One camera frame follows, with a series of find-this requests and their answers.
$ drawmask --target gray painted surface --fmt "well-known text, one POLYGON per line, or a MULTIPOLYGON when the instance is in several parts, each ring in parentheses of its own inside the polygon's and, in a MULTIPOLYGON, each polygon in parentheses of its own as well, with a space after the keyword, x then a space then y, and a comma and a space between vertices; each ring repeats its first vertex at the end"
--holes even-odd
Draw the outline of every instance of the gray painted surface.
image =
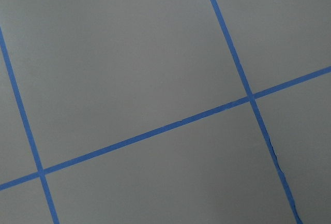
MULTIPOLYGON (((331 65, 331 0, 218 0, 253 92, 331 65)), ((43 166, 245 96, 209 0, 0 0, 43 166)), ((304 223, 330 219, 330 75, 257 100, 304 223)), ((36 171, 0 61, 0 184, 36 171)), ((249 104, 47 175, 61 223, 295 223, 249 104)), ((0 223, 52 223, 39 180, 0 223)))

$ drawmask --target gray surface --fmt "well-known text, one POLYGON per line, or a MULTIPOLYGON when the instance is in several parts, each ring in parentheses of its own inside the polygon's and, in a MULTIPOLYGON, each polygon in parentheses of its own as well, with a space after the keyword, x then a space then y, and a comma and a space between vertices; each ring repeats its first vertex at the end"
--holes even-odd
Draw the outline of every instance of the gray surface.
POLYGON ((0 223, 53 223, 39 179, 0 191, 0 223))
POLYGON ((36 172, 6 66, 0 54, 0 184, 36 172))
POLYGON ((258 100, 304 223, 331 219, 331 75, 258 100))
POLYGON ((331 0, 217 0, 254 92, 331 64, 331 0))
POLYGON ((45 167, 245 95, 209 0, 2 0, 45 167))
POLYGON ((295 223, 249 104, 47 176, 61 223, 295 223))

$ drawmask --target tape strip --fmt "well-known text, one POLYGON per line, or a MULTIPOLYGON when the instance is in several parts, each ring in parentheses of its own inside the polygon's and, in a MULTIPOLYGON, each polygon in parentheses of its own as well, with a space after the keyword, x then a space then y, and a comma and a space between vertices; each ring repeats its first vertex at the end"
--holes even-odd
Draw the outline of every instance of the tape strip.
POLYGON ((7 47, 6 47, 6 44, 5 44, 5 40, 4 40, 4 36, 3 36, 1 28, 0 28, 0 46, 1 46, 3 57, 4 57, 4 61, 5 61, 5 64, 6 64, 7 72, 8 72, 8 75, 9 75, 9 80, 10 80, 10 83, 11 83, 11 87, 12 87, 12 90, 14 92, 16 103, 17 103, 17 106, 18 106, 19 111, 20 111, 20 115, 21 115, 21 119, 22 119, 23 126, 24 126, 24 129, 25 129, 25 133, 26 133, 27 139, 29 141, 29 145, 30 145, 30 148, 31 148, 33 158, 35 160, 35 164, 36 164, 36 167, 37 167, 37 170, 38 170, 38 175, 39 175, 42 187, 43 187, 43 191, 44 191, 44 194, 45 194, 45 197, 46 197, 46 200, 47 200, 47 204, 48 204, 49 210, 51 212, 51 216, 52 216, 54 224, 59 224, 57 213, 56 213, 55 206, 54 206, 54 203, 53 203, 53 199, 52 199, 52 196, 51 196, 51 193, 50 193, 50 190, 49 190, 49 187, 48 187, 48 183, 47 183, 47 180, 46 180, 43 168, 42 168, 42 164, 41 164, 41 160, 40 160, 40 157, 39 157, 39 154, 38 154, 35 139, 33 137, 33 134, 32 134, 32 131, 31 131, 31 128, 30 128, 30 125, 29 125, 29 121, 28 121, 27 116, 26 116, 23 101, 22 101, 22 98, 21 98, 21 94, 20 94, 17 82, 16 82, 14 71, 13 71, 12 66, 11 66, 11 62, 10 62, 10 59, 9 59, 7 47))
POLYGON ((216 0, 210 0, 210 2, 211 2, 212 6, 213 6, 213 9, 215 11, 217 20, 218 20, 219 25, 220 25, 220 27, 222 29, 222 32, 223 32, 224 37, 225 37, 225 40, 227 41, 227 44, 228 44, 228 47, 230 49, 230 52, 231 52, 231 55, 232 55, 234 64, 235 64, 235 66, 237 68, 238 74, 239 74, 240 79, 242 81, 242 84, 243 84, 243 86, 245 88, 246 94, 247 94, 247 96, 249 98, 249 102, 250 102, 250 104, 252 106, 254 115, 255 115, 255 117, 257 119, 257 122, 259 124, 260 130, 261 130, 261 132, 263 134, 265 143, 266 143, 266 145, 267 145, 267 147, 269 149, 269 153, 270 153, 270 155, 272 157, 272 160, 273 160, 273 163, 274 163, 274 165, 276 167, 278 176, 279 176, 279 178, 281 180, 281 183, 283 185, 283 188, 285 190, 285 193, 286 193, 287 199, 289 201, 290 207, 292 209, 294 218, 295 218, 295 220, 296 220, 296 222, 298 224, 302 224, 302 221, 300 220, 299 215, 298 215, 297 210, 296 210, 296 207, 295 207, 294 198, 292 196, 292 193, 291 193, 289 184, 288 184, 288 182, 286 180, 286 177, 285 177, 283 171, 279 167, 277 156, 275 154, 274 148, 273 148, 272 143, 270 141, 269 134, 268 134, 267 129, 265 127, 265 124, 263 122, 262 116, 260 114, 260 110, 259 110, 258 105, 256 103, 256 100, 255 100, 255 98, 253 96, 252 90, 251 90, 251 88, 249 86, 249 83, 248 83, 248 80, 246 78, 244 69, 243 69, 242 65, 240 64, 239 56, 238 56, 237 51, 235 49, 235 46, 233 44, 233 41, 232 41, 232 38, 231 38, 230 33, 228 31, 228 28, 227 28, 227 26, 225 24, 223 15, 221 13, 221 10, 220 10, 220 8, 219 8, 216 0))
POLYGON ((321 70, 314 71, 314 72, 312 72, 310 74, 307 74, 307 75, 304 75, 302 77, 293 79, 291 81, 288 81, 288 82, 285 82, 285 83, 281 83, 279 85, 276 85, 274 87, 265 89, 263 91, 257 92, 257 93, 254 94, 254 97, 255 98, 261 98, 263 96, 272 94, 272 93, 277 92, 277 91, 280 91, 282 89, 291 87, 291 86, 293 86, 295 84, 299 84, 299 83, 302 83, 302 82, 306 82, 306 81, 308 81, 310 79, 317 78, 317 77, 322 76, 324 74, 327 74, 329 72, 331 72, 331 66, 326 67, 326 68, 321 69, 321 70))
POLYGON ((96 150, 94 152, 91 152, 91 153, 82 155, 80 157, 77 157, 77 158, 74 158, 74 159, 71 159, 71 160, 68 160, 68 161, 59 163, 58 165, 49 167, 49 168, 47 168, 47 169, 44 170, 45 171, 45 174, 49 174, 49 173, 52 173, 52 172, 55 172, 55 171, 64 169, 66 167, 76 165, 76 164, 81 163, 83 161, 86 161, 88 159, 91 159, 91 158, 94 158, 94 157, 98 157, 98 156, 100 156, 102 154, 109 153, 111 151, 117 150, 117 149, 122 148, 124 146, 134 144, 134 143, 136 143, 138 141, 142 141, 144 139, 150 138, 150 137, 155 136, 155 135, 159 135, 160 133, 163 133, 163 132, 166 132, 166 131, 175 129, 175 128, 180 127, 180 126, 184 126, 186 124, 195 122, 195 121, 200 120, 202 118, 205 118, 205 117, 211 116, 213 114, 222 112, 224 110, 227 110, 227 109, 230 109, 230 108, 233 108, 233 107, 242 105, 242 104, 244 104, 246 102, 248 102, 248 97, 244 97, 244 98, 241 98, 239 100, 236 100, 236 101, 233 101, 233 102, 229 102, 227 104, 224 104, 222 106, 216 107, 214 109, 210 109, 210 110, 207 110, 205 112, 202 112, 202 113, 193 115, 193 116, 188 117, 186 119, 183 119, 181 121, 173 122, 173 123, 168 124, 166 126, 159 127, 157 129, 154 129, 152 131, 143 133, 143 134, 138 135, 138 136, 135 136, 133 138, 130 138, 130 139, 127 139, 127 140, 118 142, 116 144, 107 146, 105 148, 96 150))
POLYGON ((23 176, 23 177, 20 177, 18 179, 15 179, 15 180, 12 180, 12 181, 9 181, 7 183, 4 183, 4 184, 1 184, 0 185, 0 191, 1 190, 4 190, 4 189, 8 189, 8 188, 11 188, 13 186, 16 186, 16 185, 19 185, 19 184, 23 184, 27 181, 30 181, 30 180, 33 180, 33 179, 36 179, 38 178, 39 175, 38 175, 38 172, 35 172, 35 173, 32 173, 32 174, 29 174, 29 175, 26 175, 26 176, 23 176))

